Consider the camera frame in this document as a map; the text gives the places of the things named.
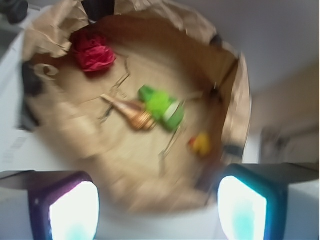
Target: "toy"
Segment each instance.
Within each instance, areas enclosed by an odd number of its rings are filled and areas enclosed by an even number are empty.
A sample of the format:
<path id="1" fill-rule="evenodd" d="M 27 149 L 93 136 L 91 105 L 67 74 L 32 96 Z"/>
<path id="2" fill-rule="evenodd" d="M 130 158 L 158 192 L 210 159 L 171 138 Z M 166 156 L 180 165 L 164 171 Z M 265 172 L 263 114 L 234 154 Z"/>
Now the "toy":
<path id="1" fill-rule="evenodd" d="M 152 114 L 154 120 L 161 123 L 168 131 L 178 129 L 184 119 L 185 111 L 175 98 L 165 91 L 155 90 L 147 85 L 138 91 L 139 98 L 145 103 L 145 109 Z"/>
<path id="2" fill-rule="evenodd" d="M 134 129 L 151 130 L 156 126 L 151 114 L 145 111 L 142 102 L 119 100 L 107 94 L 102 94 L 100 97 L 110 102 L 120 113 L 122 113 Z"/>
<path id="3" fill-rule="evenodd" d="M 191 138 L 188 145 L 191 151 L 200 157 L 208 156 L 212 150 L 210 137 L 206 132 L 202 132 L 197 137 Z"/>

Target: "purple-framed light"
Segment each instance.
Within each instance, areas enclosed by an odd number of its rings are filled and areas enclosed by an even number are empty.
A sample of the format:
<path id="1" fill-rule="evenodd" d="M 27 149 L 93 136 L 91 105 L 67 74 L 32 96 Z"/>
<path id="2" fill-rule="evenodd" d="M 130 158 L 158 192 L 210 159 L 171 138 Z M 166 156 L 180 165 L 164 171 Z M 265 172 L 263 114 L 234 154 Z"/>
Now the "purple-framed light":
<path id="1" fill-rule="evenodd" d="M 6 206 L 16 218 L 0 216 L 0 239 L 92 240 L 96 235 L 99 193 L 86 172 L 3 172 L 1 193 L 19 204 L 5 198 L 1 204 L 0 197 L 0 211 Z"/>

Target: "paper bag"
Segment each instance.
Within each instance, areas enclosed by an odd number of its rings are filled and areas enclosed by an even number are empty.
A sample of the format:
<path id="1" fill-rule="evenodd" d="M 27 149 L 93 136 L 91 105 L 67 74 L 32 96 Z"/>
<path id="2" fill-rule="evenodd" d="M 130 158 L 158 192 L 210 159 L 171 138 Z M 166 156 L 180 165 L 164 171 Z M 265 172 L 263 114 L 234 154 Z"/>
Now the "paper bag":
<path id="1" fill-rule="evenodd" d="M 246 142 L 251 100 L 245 58 L 227 44 L 210 45 L 215 27 L 180 4 L 118 0 L 115 13 L 89 24 L 81 2 L 63 0 L 26 30 L 23 60 L 32 63 L 44 86 L 27 98 L 41 122 L 36 132 L 88 172 L 101 195 L 130 212 L 204 208 L 215 201 L 195 188 L 204 162 L 217 161 L 223 144 Z M 116 54 L 110 70 L 81 70 L 69 39 L 82 28 L 106 37 Z M 132 130 L 100 98 L 105 93 L 136 99 L 143 85 L 184 102 L 178 131 L 159 124 L 151 131 Z M 198 93 L 200 99 L 187 100 Z M 187 143 L 203 131 L 217 156 L 199 160 Z"/>

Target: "white surface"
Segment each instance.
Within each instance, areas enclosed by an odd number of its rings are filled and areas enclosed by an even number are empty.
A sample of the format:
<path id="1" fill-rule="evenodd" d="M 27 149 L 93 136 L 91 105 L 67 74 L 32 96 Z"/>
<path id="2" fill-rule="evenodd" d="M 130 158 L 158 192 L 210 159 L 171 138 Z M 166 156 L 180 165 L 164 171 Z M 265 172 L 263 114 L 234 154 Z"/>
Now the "white surface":
<path id="1" fill-rule="evenodd" d="M 33 239 L 26 190 L 0 187 L 0 239 Z"/>
<path id="2" fill-rule="evenodd" d="M 242 163 L 258 164 L 260 161 L 261 131 L 249 132 L 243 151 Z"/>
<path id="3" fill-rule="evenodd" d="M 319 122 L 319 62 L 293 72 L 286 81 L 265 89 L 252 99 L 252 131 L 297 125 L 297 122 L 306 121 L 305 118 Z"/>
<path id="4" fill-rule="evenodd" d="M 319 162 L 319 132 L 293 138 L 284 151 L 285 163 Z"/>
<path id="5" fill-rule="evenodd" d="M 0 64 L 0 172 L 72 170 L 34 133 L 18 130 L 23 36 Z M 97 239 L 226 239 L 217 207 L 170 216 L 129 215 L 101 199 Z"/>
<path id="6" fill-rule="evenodd" d="M 288 188 L 285 240 L 319 239 L 319 179 Z"/>

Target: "led light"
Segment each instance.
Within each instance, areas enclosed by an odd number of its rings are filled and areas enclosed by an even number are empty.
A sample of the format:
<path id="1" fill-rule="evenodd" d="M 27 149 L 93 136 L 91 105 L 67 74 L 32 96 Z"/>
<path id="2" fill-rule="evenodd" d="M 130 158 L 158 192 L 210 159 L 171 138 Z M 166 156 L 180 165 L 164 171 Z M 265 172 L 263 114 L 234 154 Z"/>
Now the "led light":
<path id="1" fill-rule="evenodd" d="M 50 206 L 53 240 L 92 240 L 99 218 L 99 194 L 89 181 L 81 182 Z"/>
<path id="2" fill-rule="evenodd" d="M 218 212 L 229 240 L 263 240 L 267 200 L 234 176 L 222 179 L 218 189 Z"/>

